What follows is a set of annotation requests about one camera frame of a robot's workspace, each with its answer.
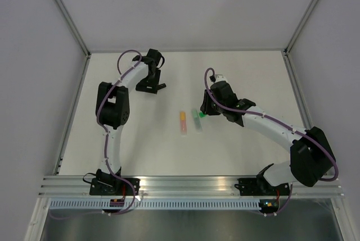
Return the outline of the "pink orange highlighter pen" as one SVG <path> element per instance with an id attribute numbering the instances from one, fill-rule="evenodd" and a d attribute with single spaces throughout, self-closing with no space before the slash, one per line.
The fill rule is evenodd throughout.
<path id="1" fill-rule="evenodd" d="M 181 119 L 181 120 L 180 120 L 180 128 L 181 128 L 181 135 L 182 135 L 182 136 L 187 135 L 187 123 L 186 123 L 186 119 Z"/>

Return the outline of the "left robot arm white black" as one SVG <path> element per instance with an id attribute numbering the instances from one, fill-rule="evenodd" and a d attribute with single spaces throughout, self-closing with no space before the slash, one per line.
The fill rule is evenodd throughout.
<path id="1" fill-rule="evenodd" d="M 149 49 L 144 56 L 135 50 L 127 50 L 120 56 L 131 52 L 137 55 L 132 59 L 130 67 L 119 73 L 118 80 L 113 83 L 103 81 L 98 86 L 96 121 L 104 129 L 105 144 L 99 169 L 89 182 L 90 195 L 138 195 L 140 179 L 122 177 L 120 140 L 131 113 L 130 92 L 135 90 L 157 94 L 166 87 L 160 83 L 160 68 L 165 63 L 165 58 L 156 49 Z"/>

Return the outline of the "pale green marker pen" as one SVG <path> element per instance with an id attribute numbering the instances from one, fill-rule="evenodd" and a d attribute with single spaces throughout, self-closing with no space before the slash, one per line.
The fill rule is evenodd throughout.
<path id="1" fill-rule="evenodd" d="M 194 121 L 195 130 L 198 133 L 202 132 L 203 129 L 202 129 L 200 118 L 194 118 L 193 121 Z"/>

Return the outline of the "orange pen cap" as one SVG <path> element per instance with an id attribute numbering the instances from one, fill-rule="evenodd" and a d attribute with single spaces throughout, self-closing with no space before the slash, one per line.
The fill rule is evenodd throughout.
<path id="1" fill-rule="evenodd" d="M 180 120 L 181 121 L 185 121 L 186 120 L 186 113 L 184 111 L 181 111 L 179 113 L 179 116 L 180 116 Z"/>

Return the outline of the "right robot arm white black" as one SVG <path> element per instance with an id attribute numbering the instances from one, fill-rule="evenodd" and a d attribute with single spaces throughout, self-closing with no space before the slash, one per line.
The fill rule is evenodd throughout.
<path id="1" fill-rule="evenodd" d="M 333 178 L 338 177 L 335 156 L 320 128 L 296 127 L 266 114 L 255 102 L 239 99 L 225 80 L 216 81 L 205 89 L 200 110 L 208 116 L 222 115 L 229 122 L 260 133 L 289 152 L 287 161 L 271 163 L 256 175 L 256 187 L 262 194 L 293 182 L 313 187 L 318 181 L 326 181 L 324 175 L 331 169 L 335 171 Z"/>

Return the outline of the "black green highlighter pen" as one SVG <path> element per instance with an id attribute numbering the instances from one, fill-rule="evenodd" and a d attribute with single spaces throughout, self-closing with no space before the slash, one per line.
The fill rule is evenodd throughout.
<path id="1" fill-rule="evenodd" d="M 166 84 L 165 84 L 165 83 L 162 83 L 162 84 L 159 84 L 159 85 L 157 86 L 157 90 L 164 89 L 164 88 L 166 88 L 166 87 L 167 87 Z"/>

